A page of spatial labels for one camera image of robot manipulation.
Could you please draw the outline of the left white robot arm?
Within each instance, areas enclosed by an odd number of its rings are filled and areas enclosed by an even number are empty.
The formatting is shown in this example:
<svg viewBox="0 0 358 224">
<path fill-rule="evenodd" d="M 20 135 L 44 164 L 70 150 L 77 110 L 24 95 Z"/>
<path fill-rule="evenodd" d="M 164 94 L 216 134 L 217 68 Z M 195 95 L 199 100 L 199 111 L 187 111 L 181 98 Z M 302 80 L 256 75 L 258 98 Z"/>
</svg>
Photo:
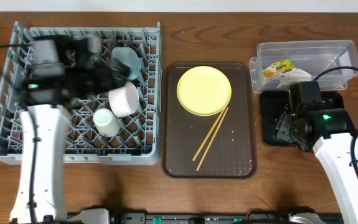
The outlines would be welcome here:
<svg viewBox="0 0 358 224">
<path fill-rule="evenodd" d="M 35 64 L 19 89 L 23 149 L 11 223 L 67 220 L 64 151 L 71 102 L 122 88 L 133 79 L 133 67 L 117 59 L 74 67 L 50 60 Z"/>
</svg>

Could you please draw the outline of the pink white bowl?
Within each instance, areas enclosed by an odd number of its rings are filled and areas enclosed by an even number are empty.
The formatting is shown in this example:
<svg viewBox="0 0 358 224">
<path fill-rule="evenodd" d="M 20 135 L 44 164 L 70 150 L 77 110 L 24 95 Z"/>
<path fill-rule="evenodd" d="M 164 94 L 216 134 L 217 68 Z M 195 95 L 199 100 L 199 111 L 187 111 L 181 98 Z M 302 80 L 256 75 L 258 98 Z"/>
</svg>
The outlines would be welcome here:
<svg viewBox="0 0 358 224">
<path fill-rule="evenodd" d="M 137 112 L 139 93 L 133 83 L 126 82 L 123 87 L 108 92 L 108 101 L 113 114 L 122 118 Z"/>
</svg>

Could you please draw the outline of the wooden chopstick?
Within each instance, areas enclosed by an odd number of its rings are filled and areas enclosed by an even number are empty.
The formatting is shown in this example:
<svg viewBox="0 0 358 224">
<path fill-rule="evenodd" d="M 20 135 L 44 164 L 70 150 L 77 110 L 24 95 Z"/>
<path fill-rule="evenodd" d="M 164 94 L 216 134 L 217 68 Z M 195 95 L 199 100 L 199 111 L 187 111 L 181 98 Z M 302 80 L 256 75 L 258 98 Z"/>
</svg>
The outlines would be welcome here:
<svg viewBox="0 0 358 224">
<path fill-rule="evenodd" d="M 208 143 L 208 145 L 206 146 L 206 149 L 205 149 L 205 151 L 204 151 L 204 153 L 203 153 L 203 155 L 202 155 L 202 157 L 201 157 L 201 159 L 200 159 L 200 161 L 199 161 L 199 163 L 198 163 L 198 166 L 197 166 L 197 168 L 196 168 L 196 171 L 197 171 L 197 172 L 200 170 L 200 168 L 201 168 L 201 166 L 202 166 L 202 164 L 203 164 L 203 162 L 204 162 L 204 160 L 205 160 L 205 158 L 206 158 L 206 156 L 207 156 L 207 154 L 208 154 L 208 152 L 209 152 L 209 149 L 211 148 L 211 146 L 212 146 L 212 144 L 213 144 L 213 142 L 214 142 L 214 140 L 215 140 L 215 137 L 216 137 L 217 133 L 218 133 L 219 130 L 220 130 L 220 127 L 221 127 L 221 125 L 222 125 L 224 119 L 221 121 L 220 126 L 217 127 L 216 132 L 213 131 L 212 134 L 210 135 L 210 137 L 208 138 L 209 143 Z"/>
<path fill-rule="evenodd" d="M 212 134 L 212 132 L 216 132 L 217 127 L 220 126 L 221 121 L 224 119 L 225 114 L 228 110 L 228 107 L 226 107 L 225 109 L 223 109 L 220 114 L 218 115 L 217 119 L 215 120 L 214 124 L 212 125 L 212 127 L 210 128 L 209 132 L 207 133 L 206 137 L 204 138 L 204 140 L 202 141 L 201 145 L 199 146 L 197 152 L 195 153 L 194 157 L 192 158 L 193 161 L 195 161 L 198 157 L 198 155 L 200 154 L 202 148 L 204 147 L 205 143 L 207 142 L 208 138 L 210 137 L 210 135 Z"/>
</svg>

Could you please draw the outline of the green snack wrapper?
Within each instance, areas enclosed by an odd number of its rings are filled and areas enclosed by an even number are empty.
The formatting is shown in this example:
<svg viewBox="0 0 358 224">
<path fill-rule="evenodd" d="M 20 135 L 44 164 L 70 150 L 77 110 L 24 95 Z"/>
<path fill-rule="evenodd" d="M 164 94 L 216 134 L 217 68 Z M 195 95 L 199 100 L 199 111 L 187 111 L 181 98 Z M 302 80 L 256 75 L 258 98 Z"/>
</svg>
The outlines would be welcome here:
<svg viewBox="0 0 358 224">
<path fill-rule="evenodd" d="M 293 68 L 295 68 L 295 64 L 290 59 L 285 59 L 271 64 L 268 68 L 263 70 L 263 74 L 267 78 L 273 78 Z"/>
</svg>

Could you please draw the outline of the white tissue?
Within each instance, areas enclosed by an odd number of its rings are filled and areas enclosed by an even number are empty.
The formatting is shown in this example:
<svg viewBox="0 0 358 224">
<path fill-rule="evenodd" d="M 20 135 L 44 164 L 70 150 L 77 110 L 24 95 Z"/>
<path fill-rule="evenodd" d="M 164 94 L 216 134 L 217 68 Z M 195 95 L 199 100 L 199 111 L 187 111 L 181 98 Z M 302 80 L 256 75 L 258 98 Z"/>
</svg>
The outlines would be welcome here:
<svg viewBox="0 0 358 224">
<path fill-rule="evenodd" d="M 298 69 L 292 68 L 288 72 L 281 73 L 277 76 L 277 79 L 280 81 L 277 85 L 277 89 L 284 89 L 291 84 L 298 82 L 308 82 L 311 81 L 312 76 L 308 72 Z"/>
</svg>

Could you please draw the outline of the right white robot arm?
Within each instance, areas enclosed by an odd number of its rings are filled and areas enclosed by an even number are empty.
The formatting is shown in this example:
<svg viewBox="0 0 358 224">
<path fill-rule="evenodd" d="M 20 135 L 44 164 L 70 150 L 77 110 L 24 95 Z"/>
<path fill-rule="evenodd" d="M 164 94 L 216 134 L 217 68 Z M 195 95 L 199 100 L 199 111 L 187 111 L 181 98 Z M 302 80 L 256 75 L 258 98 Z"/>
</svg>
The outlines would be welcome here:
<svg viewBox="0 0 358 224">
<path fill-rule="evenodd" d="M 331 184 L 344 223 L 358 223 L 358 138 L 342 108 L 283 113 L 275 138 L 312 152 Z"/>
</svg>

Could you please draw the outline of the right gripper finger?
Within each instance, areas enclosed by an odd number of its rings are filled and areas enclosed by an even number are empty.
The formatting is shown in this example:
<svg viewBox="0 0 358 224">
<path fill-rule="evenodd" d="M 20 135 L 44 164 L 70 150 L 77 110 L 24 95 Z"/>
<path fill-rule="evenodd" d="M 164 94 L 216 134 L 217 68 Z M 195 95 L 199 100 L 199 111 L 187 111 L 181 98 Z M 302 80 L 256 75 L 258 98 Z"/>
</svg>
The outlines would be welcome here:
<svg viewBox="0 0 358 224">
<path fill-rule="evenodd" d="M 288 113 L 282 113 L 276 127 L 277 128 L 281 128 L 281 127 L 287 127 L 289 128 L 293 122 L 294 116 L 292 114 L 288 114 Z"/>
<path fill-rule="evenodd" d="M 293 140 L 290 136 L 290 127 L 287 125 L 277 125 L 275 128 L 274 138 L 287 143 L 292 143 Z"/>
</svg>

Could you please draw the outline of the light blue bowl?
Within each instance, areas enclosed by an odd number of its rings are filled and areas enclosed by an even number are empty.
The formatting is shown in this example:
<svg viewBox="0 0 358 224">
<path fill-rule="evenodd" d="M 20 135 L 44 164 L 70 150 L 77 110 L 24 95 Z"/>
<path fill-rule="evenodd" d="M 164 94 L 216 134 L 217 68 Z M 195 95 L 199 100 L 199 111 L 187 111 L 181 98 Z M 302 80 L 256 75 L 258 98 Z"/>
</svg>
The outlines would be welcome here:
<svg viewBox="0 0 358 224">
<path fill-rule="evenodd" d="M 111 66 L 130 71 L 128 81 L 135 81 L 141 75 L 141 64 L 136 52 L 130 47 L 115 47 L 111 52 Z"/>
</svg>

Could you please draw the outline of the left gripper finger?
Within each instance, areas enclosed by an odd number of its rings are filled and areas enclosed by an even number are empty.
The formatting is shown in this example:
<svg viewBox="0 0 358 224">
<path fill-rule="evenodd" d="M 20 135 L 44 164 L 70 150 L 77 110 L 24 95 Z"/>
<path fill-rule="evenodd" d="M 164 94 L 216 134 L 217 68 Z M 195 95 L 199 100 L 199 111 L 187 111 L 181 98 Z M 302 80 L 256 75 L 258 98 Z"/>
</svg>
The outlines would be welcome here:
<svg viewBox="0 0 358 224">
<path fill-rule="evenodd" d="M 131 81 L 125 81 L 124 83 L 120 84 L 117 88 L 113 89 L 111 92 L 125 93 L 131 85 L 132 85 Z"/>
<path fill-rule="evenodd" d="M 122 80 L 128 80 L 131 74 L 129 66 L 123 64 L 119 60 L 111 61 L 111 69 L 114 78 L 120 78 Z"/>
</svg>

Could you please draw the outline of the pale green cup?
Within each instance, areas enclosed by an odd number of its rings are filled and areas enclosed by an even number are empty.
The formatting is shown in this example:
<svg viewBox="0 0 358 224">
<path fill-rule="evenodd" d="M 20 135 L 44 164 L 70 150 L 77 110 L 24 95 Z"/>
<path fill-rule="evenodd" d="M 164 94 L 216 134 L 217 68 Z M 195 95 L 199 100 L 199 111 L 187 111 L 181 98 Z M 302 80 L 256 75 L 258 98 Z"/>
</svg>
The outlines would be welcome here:
<svg viewBox="0 0 358 224">
<path fill-rule="evenodd" d="M 98 132 L 105 137 L 113 137 L 120 131 L 117 117 L 106 108 L 100 108 L 93 114 L 93 122 Z"/>
</svg>

